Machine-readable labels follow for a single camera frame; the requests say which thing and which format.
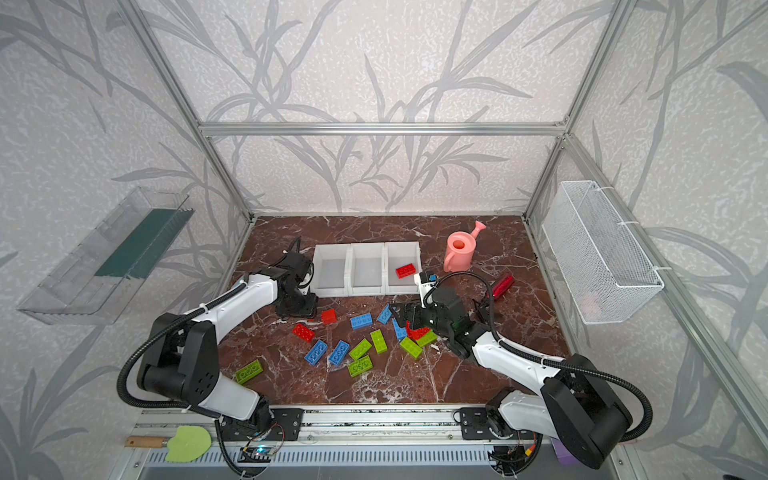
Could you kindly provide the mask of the small red lego brick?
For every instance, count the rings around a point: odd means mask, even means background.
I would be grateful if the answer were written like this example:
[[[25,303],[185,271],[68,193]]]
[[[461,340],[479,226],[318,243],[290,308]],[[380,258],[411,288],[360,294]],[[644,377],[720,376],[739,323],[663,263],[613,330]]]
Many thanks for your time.
[[[337,322],[337,313],[334,309],[328,309],[322,312],[321,321],[325,325],[332,325]]]

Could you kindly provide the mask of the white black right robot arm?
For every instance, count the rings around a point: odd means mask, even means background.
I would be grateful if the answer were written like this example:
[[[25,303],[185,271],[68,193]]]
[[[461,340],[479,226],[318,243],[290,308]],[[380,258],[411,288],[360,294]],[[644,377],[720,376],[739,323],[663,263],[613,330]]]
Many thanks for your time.
[[[581,464],[599,468],[620,443],[648,431],[653,407],[635,385],[598,370],[585,356],[546,355],[503,337],[496,328],[496,299],[503,282],[482,282],[486,293],[471,311],[442,278],[426,273],[413,280],[419,298],[393,303],[401,328],[428,329],[457,357],[511,378],[524,386],[497,394],[486,405],[492,432],[501,438],[528,430],[559,440]]]

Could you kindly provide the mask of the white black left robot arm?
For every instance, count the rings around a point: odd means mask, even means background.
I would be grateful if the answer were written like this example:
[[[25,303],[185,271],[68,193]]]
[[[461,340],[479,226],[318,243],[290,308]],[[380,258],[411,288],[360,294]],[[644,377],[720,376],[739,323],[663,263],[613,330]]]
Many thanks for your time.
[[[258,310],[310,319],[318,297],[310,290],[314,266],[295,238],[281,258],[249,273],[215,299],[181,315],[154,321],[148,339],[129,356],[116,383],[119,398],[141,409],[188,408],[257,432],[274,423],[268,400],[221,373],[218,345]]]

